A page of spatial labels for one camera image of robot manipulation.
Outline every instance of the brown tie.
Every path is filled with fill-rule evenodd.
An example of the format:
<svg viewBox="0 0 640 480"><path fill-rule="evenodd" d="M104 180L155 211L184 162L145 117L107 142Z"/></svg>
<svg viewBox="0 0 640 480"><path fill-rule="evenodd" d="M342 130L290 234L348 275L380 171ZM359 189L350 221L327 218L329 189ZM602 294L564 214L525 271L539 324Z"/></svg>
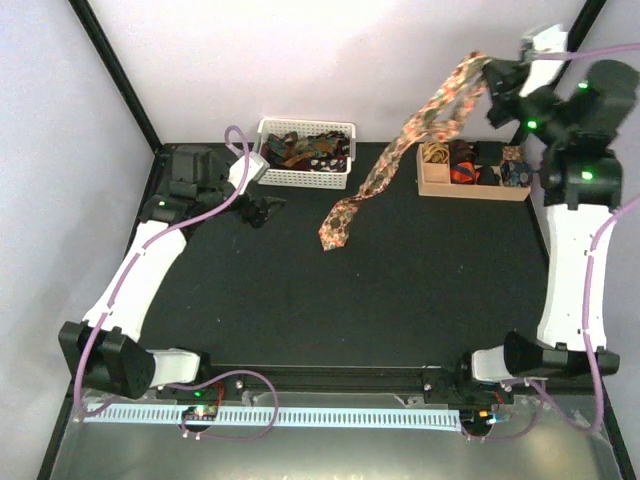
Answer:
<svg viewBox="0 0 640 480"><path fill-rule="evenodd" d="M318 231L324 250L344 246L356 212L365 200L386 190L398 171L400 159L407 148L426 135L432 141L446 142L460 133L467 116L485 90L482 77L475 77L489 61L489 57L479 52L467 55L431 100L409 119L400 135L385 148L367 179L360 185L358 193L353 197L343 198L333 206ZM451 118L436 122L436 117L465 87L467 88L455 105Z"/></svg>

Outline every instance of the white wall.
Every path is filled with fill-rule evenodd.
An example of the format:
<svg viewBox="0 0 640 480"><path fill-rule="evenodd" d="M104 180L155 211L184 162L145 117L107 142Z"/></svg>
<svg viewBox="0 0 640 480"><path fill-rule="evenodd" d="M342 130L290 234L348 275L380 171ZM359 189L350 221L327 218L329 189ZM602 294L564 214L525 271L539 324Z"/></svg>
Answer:
<svg viewBox="0 0 640 480"><path fill-rule="evenodd" d="M151 151L65 1L0 9L0 478L36 477L70 375L57 343L124 253Z"/></svg>
<svg viewBox="0 0 640 480"><path fill-rule="evenodd" d="M589 33L581 50L620 43L637 42L640 25L640 1L607 2ZM621 60L640 70L640 52L617 54L608 58ZM558 93L567 98L594 60L576 61L562 79ZM619 130L619 137L611 147L624 167L623 202L640 194L640 108L630 114ZM541 142L534 139L529 145L530 155L542 151ZM542 192L536 194L542 205ZM538 210L542 226L543 212ZM615 227L607 263L605 286L605 329L607 345L620 354L621 366L617 375L607 377L605 384L611 396L620 429L629 450L634 469L640 472L640 416L637 399L640 398L640 261L637 245L640 239L640 210L623 218Z"/></svg>
<svg viewBox="0 0 640 480"><path fill-rule="evenodd" d="M221 141L264 116L355 122L388 141L471 50L515 58L525 31L582 0L93 0L163 141ZM465 135L509 140L485 121Z"/></svg>

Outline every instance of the gray floor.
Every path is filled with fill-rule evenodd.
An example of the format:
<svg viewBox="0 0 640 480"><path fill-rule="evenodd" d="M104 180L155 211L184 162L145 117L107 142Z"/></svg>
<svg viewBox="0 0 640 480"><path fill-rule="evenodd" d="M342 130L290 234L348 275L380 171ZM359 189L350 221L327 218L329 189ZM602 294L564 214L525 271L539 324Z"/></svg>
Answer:
<svg viewBox="0 0 640 480"><path fill-rule="evenodd" d="M315 397L314 404L398 407L383 397ZM591 418L587 397L567 397L572 415ZM291 396L286 405L310 403ZM517 397L495 436L526 426L532 399ZM227 429L239 435L249 429ZM587 437L553 411L526 437L468 443L462 435L410 430L275 429L250 444L183 439L177 427L71 423L53 479L562 479L620 478L606 435Z"/></svg>

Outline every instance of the white plastic basket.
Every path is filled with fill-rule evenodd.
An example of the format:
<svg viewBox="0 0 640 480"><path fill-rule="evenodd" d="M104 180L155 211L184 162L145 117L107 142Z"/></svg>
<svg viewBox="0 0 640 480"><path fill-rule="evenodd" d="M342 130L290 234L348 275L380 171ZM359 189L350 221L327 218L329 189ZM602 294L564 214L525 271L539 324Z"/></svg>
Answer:
<svg viewBox="0 0 640 480"><path fill-rule="evenodd" d="M260 152L270 133L282 136L297 132L299 136L318 135L338 131L351 138L347 169L344 172L303 172L296 170L278 170L270 168L258 183L261 185L279 185L287 187L330 188L344 190L347 177L351 172L351 163L356 158L356 126L353 123L313 122L309 120L289 120L284 118L263 118L258 127L258 138L254 146Z"/></svg>

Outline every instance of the black frame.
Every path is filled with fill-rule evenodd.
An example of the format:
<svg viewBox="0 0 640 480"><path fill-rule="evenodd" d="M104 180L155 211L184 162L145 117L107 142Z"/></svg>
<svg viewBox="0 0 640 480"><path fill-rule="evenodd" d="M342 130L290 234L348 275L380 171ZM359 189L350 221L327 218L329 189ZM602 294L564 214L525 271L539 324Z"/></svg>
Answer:
<svg viewBox="0 0 640 480"><path fill-rule="evenodd" d="M151 171L149 173L149 178L147 180L144 193L140 202L140 207L138 209L138 214L140 213L142 206L144 203L150 198L152 192L158 186L159 179L162 175L162 170L164 167L164 158L162 155L164 144L158 137L149 117L147 116L131 82L129 81L124 68L120 64L118 57L111 47L111 44L102 29L100 22L98 21L93 9L89 5L88 0L69 0L69 4L72 6L74 12L76 13L80 23L85 29L87 35L89 36L91 42L93 43L98 55L102 59L105 67L107 68L109 74L113 82L115 83L118 91L122 95L124 102L127 107L131 111L133 118L135 119L138 127L142 131L149 147L154 153L154 161L151 166ZM575 22L571 26L569 30L569 38L568 38L568 50L569 51L577 51L579 47L584 42L589 30L595 23L598 18L599 13L602 11L606 4L606 0L586 0L578 17ZM569 62L567 62L562 70L560 71L558 77L553 82L553 86L556 87L561 79L561 77L566 73L569 67ZM526 131L523 129L519 129L514 135L511 144L518 145L521 144L526 139ZM540 243L540 254L547 260L548 262L548 252L543 240L543 235L540 230L539 224L537 222L537 218L535 215L535 210L533 208L533 203L530 198L527 198L527 208L531 215L531 220L534 222L534 225L537 227L537 236L538 241ZM131 237L135 234L135 227L137 225L137 217L134 222ZM414 375L415 372L413 369L409 369L411 371L407 371L407 375ZM287 368L279 368L277 371L270 372L271 374L276 374L280 376L287 376ZM73 408L73 394L72 394L72 384L70 384L64 400L62 402L62 406L60 408L60 412L58 418L56 420L56 424L54 430L51 435L51 440L49 442L48 448L46 450L42 466L40 472L38 474L39 480L48 480L51 478L51 474L53 471L53 466L55 464L56 457L58 455L58 450L62 443L62 439L64 437L64 432L66 425L68 423L69 417L71 415L71 411ZM624 440L620 433L620 429L618 427L618 422L616 416L613 411L613 407L611 406L611 402L609 400L609 395L605 390L605 427L607 429L607 433L609 436L609 441L613 446L614 455L616 457L616 461L618 462L618 466L620 468L620 472L624 479L635 479L636 475L631 465L631 460L629 458L629 454L627 452L626 446L624 444Z"/></svg>

